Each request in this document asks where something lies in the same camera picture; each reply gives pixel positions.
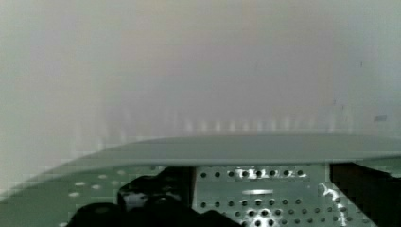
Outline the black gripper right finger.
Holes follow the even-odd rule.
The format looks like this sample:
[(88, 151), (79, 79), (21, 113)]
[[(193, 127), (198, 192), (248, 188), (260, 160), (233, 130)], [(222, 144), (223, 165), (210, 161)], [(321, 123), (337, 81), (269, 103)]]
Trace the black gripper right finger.
[(400, 179), (355, 163), (331, 164), (330, 181), (377, 227), (400, 227)]

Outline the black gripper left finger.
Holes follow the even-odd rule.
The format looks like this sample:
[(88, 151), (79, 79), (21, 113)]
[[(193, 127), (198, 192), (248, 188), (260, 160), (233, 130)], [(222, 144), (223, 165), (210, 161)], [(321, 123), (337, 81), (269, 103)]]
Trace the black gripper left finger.
[(216, 210), (192, 208), (196, 169), (171, 166), (123, 185), (117, 202), (82, 206), (65, 227), (242, 227)]

